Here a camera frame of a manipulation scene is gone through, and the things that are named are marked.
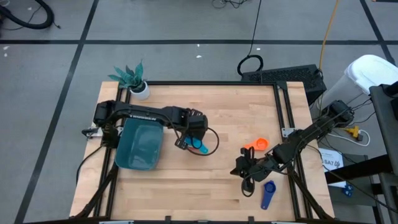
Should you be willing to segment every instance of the orange cup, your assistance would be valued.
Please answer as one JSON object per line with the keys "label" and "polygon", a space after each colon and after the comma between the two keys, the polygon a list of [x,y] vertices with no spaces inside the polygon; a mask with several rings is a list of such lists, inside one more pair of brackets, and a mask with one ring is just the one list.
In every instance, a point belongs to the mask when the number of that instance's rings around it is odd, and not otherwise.
{"label": "orange cup", "polygon": [[269,141],[263,138],[259,138],[250,144],[244,145],[246,149],[253,147],[254,150],[259,150],[259,151],[266,150],[268,146],[269,146]]}

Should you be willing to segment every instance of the floor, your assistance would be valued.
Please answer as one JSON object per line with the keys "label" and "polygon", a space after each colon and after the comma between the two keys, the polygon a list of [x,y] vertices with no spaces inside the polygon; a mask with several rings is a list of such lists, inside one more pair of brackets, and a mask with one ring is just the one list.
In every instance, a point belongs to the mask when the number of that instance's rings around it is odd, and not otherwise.
{"label": "floor", "polygon": [[[236,66],[250,48],[258,6],[256,0],[239,9],[215,9],[210,0],[46,2],[61,29],[0,30],[3,223],[68,217],[86,144],[80,131],[91,124],[100,84],[114,73],[113,65],[134,67],[143,59],[148,80],[240,80]],[[264,0],[253,46],[264,69],[318,64],[333,6],[334,1]],[[8,5],[25,21],[38,7],[32,0]],[[398,60],[397,11],[398,3],[341,0],[323,59],[328,88],[362,55]],[[44,19],[41,9],[32,22]],[[248,61],[242,70],[256,68]],[[372,112],[371,105],[361,108],[360,117]],[[369,147],[329,140],[343,152],[385,154],[375,117],[360,128],[371,135]],[[342,220],[374,222],[371,208],[333,206]]]}

